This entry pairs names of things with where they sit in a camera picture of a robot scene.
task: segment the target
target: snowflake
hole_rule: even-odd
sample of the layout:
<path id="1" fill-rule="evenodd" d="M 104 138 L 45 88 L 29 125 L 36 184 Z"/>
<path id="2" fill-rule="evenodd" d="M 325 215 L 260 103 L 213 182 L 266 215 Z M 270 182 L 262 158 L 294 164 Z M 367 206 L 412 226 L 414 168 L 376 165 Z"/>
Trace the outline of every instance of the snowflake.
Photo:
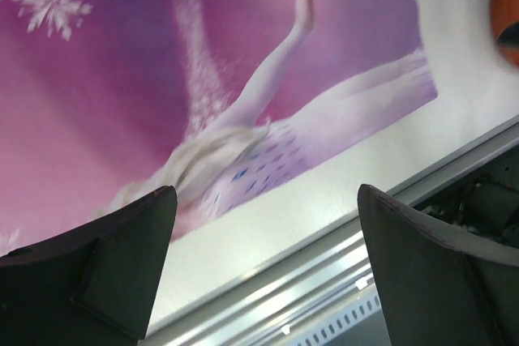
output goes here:
<path id="1" fill-rule="evenodd" d="M 186 137 L 192 139 L 214 121 L 229 105 L 230 95 L 221 80 L 208 46 L 202 0 L 175 0 L 174 14 L 186 50 L 186 85 L 189 92 L 189 124 Z"/>
<path id="2" fill-rule="evenodd" d="M 31 14 L 28 32 L 33 32 L 46 21 L 48 36 L 54 31 L 60 32 L 65 40 L 71 38 L 71 23 L 79 27 L 83 22 L 82 16 L 90 14 L 92 6 L 82 0 L 12 0 L 20 3 L 18 16 L 26 11 Z"/>

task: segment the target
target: raised arm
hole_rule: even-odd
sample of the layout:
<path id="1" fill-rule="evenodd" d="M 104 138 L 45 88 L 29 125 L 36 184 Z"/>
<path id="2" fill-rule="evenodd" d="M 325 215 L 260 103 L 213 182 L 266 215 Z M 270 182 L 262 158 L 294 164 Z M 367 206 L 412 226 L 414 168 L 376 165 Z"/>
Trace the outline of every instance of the raised arm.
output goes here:
<path id="1" fill-rule="evenodd" d="M 238 99 L 207 130 L 253 126 L 279 88 L 290 59 L 315 24 L 314 0 L 296 0 L 295 24 L 290 34 L 264 59 Z"/>

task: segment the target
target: sparkly dress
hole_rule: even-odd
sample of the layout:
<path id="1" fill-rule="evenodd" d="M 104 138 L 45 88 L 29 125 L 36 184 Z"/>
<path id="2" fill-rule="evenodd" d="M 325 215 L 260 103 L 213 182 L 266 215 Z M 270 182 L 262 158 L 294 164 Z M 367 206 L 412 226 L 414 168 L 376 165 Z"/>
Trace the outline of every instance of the sparkly dress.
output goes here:
<path id="1" fill-rule="evenodd" d="M 288 120 L 272 123 L 251 155 L 224 171 L 205 192 L 199 203 L 204 219 L 216 219 L 307 171 L 304 152 L 301 137 Z"/>

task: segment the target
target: metal frame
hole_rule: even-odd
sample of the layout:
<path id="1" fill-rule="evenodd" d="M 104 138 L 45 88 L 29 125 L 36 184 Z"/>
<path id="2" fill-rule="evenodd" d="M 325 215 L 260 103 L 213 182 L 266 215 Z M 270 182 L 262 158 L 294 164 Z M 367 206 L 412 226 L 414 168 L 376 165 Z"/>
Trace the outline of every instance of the metal frame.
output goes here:
<path id="1" fill-rule="evenodd" d="M 421 203 L 518 144 L 519 124 L 514 118 L 391 193 L 403 203 Z M 355 218 L 152 334 L 142 345 L 286 344 L 287 329 L 313 331 L 305 329 L 312 315 L 333 310 L 338 301 L 355 297 L 360 293 L 356 282 L 368 280 L 370 274 L 360 223 Z"/>
<path id="2" fill-rule="evenodd" d="M 374 284 L 359 289 L 351 298 L 341 299 L 341 302 L 344 303 L 316 314 L 311 321 L 301 325 L 300 329 L 284 329 L 285 332 L 278 333 L 277 338 L 264 344 L 321 346 L 382 310 Z"/>

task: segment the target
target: dark object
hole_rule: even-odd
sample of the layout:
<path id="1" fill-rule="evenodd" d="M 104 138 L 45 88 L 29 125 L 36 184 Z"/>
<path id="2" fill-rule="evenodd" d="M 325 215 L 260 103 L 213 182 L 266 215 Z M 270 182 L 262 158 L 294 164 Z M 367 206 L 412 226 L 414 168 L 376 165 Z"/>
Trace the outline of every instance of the dark object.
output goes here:
<path id="1" fill-rule="evenodd" d="M 519 22 L 505 28 L 497 37 L 497 43 L 506 48 L 519 49 Z"/>
<path id="2" fill-rule="evenodd" d="M 519 222 L 519 191 L 490 179 L 478 180 L 461 202 L 461 223 L 488 236 L 501 236 Z"/>
<path id="3" fill-rule="evenodd" d="M 519 345 L 519 250 L 370 186 L 358 210 L 393 346 Z"/>
<path id="4" fill-rule="evenodd" d="M 512 226 L 510 229 L 505 230 L 504 236 L 506 244 L 511 247 L 519 249 L 519 224 Z"/>
<path id="5" fill-rule="evenodd" d="M 127 346 L 146 336 L 177 196 L 161 188 L 113 214 L 0 258 L 0 344 Z"/>

